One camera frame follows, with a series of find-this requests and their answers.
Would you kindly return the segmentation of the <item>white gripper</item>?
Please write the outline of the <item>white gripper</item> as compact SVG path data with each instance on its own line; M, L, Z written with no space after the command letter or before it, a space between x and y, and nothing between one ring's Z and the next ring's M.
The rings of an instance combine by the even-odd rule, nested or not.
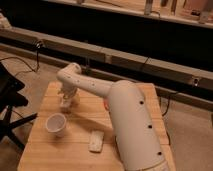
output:
M77 87L73 85L68 85L66 83L61 84L61 88L59 90L59 95L61 97L61 101L64 101L68 98L72 98L77 92ZM78 105L80 103L80 97L78 94L76 94L72 98L72 104Z

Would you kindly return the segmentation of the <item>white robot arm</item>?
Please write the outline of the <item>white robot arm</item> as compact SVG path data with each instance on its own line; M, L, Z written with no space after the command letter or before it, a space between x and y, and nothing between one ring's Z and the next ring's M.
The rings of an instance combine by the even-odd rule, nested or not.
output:
M84 76L77 63L70 63L59 70L57 79L62 83L61 90L65 94L75 93L80 88L107 100L125 171L170 171L145 95L135 83Z

